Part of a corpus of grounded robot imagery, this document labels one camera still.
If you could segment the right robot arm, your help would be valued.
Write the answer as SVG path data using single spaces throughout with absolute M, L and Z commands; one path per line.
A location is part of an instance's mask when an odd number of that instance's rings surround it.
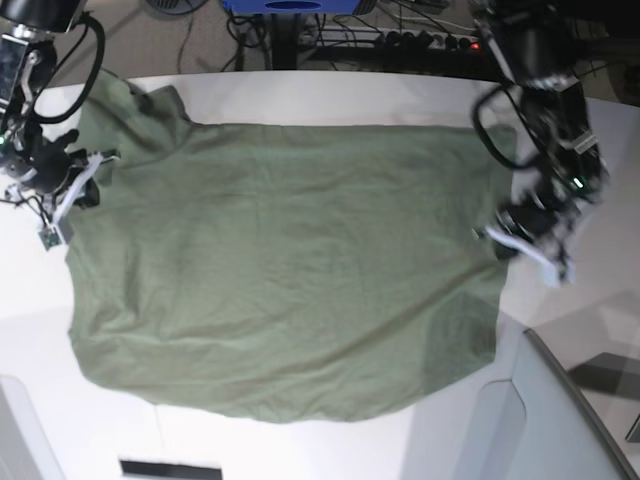
M 43 134 L 44 126 L 65 122 L 87 100 L 102 65 L 106 35 L 82 1 L 4 1 L 1 18 L 9 25 L 1 35 L 1 171 L 14 181 L 2 201 L 15 206 L 34 201 L 43 227 L 52 229 L 72 206 L 98 205 L 95 172 L 119 156 L 116 150 L 70 151 L 79 137 L 76 129 L 55 140 Z M 36 103 L 64 64 L 54 37 L 78 26 L 96 37 L 92 69 L 75 102 L 45 117 L 37 113 Z

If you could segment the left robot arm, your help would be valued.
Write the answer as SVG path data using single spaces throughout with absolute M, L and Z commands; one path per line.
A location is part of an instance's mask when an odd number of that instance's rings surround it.
M 535 261 L 548 283 L 572 280 L 567 243 L 580 217 L 601 199 L 608 171 L 575 73 L 579 47 L 556 1 L 472 1 L 480 50 L 498 71 L 498 84 L 471 112 L 473 127 L 491 156 L 511 172 L 534 170 L 537 179 L 497 208 L 482 230 L 496 256 Z M 497 95 L 520 92 L 512 103 L 534 147 L 522 162 L 507 158 L 481 122 Z

